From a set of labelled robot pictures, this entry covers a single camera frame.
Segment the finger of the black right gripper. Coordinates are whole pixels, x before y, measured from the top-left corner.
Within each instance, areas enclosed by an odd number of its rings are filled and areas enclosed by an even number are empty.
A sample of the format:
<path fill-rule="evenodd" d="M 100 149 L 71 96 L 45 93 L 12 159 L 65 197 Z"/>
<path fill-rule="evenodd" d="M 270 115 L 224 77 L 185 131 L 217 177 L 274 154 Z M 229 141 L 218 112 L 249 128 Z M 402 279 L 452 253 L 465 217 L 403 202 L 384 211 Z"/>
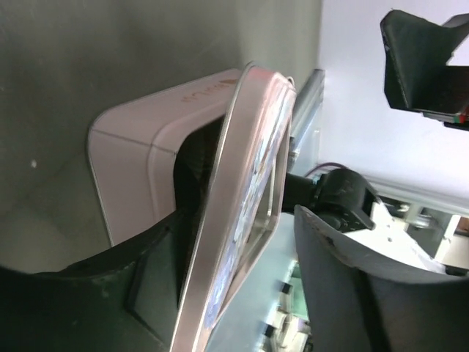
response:
<path fill-rule="evenodd" d="M 468 127 L 468 67 L 448 61 L 468 36 L 468 14 L 438 25 L 401 10 L 381 20 L 384 93 L 391 109 L 420 113 L 447 128 Z"/>

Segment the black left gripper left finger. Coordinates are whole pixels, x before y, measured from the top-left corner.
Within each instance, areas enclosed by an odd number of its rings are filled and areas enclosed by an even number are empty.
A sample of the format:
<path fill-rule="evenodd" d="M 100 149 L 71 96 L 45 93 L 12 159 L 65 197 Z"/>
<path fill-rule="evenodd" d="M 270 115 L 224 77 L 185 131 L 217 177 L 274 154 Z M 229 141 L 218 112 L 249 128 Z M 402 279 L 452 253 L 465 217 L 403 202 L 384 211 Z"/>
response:
<path fill-rule="evenodd" d="M 3 351 L 167 351 L 194 214 L 59 272 L 1 270 Z"/>

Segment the silver tin lid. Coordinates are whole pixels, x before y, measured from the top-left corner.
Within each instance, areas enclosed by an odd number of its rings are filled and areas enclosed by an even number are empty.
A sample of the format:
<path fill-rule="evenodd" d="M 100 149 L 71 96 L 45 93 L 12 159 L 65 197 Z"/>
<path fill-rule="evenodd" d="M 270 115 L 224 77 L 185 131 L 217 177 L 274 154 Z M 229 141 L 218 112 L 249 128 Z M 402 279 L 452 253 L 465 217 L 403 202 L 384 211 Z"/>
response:
<path fill-rule="evenodd" d="M 226 110 L 171 341 L 203 351 L 278 225 L 296 90 L 257 63 Z"/>

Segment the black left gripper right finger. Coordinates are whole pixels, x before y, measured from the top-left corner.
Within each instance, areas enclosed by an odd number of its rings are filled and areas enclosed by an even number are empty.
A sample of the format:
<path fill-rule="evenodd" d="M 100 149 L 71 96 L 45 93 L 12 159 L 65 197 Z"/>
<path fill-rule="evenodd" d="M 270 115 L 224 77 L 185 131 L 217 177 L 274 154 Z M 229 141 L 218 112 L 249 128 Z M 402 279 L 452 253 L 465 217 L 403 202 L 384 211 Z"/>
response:
<path fill-rule="evenodd" d="M 466 351 L 468 278 L 393 260 L 303 206 L 295 244 L 316 351 Z"/>

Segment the pink cookie tin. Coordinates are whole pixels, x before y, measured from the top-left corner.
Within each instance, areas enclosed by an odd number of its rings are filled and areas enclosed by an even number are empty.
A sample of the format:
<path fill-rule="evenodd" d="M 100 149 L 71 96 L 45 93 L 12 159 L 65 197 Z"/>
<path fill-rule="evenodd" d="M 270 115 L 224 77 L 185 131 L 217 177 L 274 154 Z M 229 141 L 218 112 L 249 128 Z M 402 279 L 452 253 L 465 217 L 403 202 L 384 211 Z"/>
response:
<path fill-rule="evenodd" d="M 205 76 L 115 106 L 94 121 L 89 161 L 112 245 L 175 211 L 182 143 L 225 114 L 240 76 L 238 69 Z"/>

